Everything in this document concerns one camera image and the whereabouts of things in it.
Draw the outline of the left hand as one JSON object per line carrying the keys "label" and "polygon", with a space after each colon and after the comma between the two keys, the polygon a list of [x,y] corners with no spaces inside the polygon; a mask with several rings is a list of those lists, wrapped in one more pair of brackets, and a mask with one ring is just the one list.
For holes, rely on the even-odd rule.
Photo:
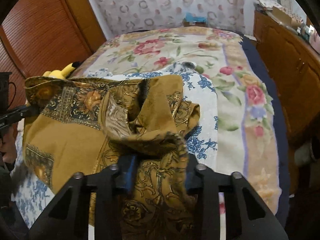
{"label": "left hand", "polygon": [[3,135],[1,140],[1,153],[3,153],[3,161],[8,164],[13,164],[17,158],[14,128],[12,126],[9,127],[7,133]]}

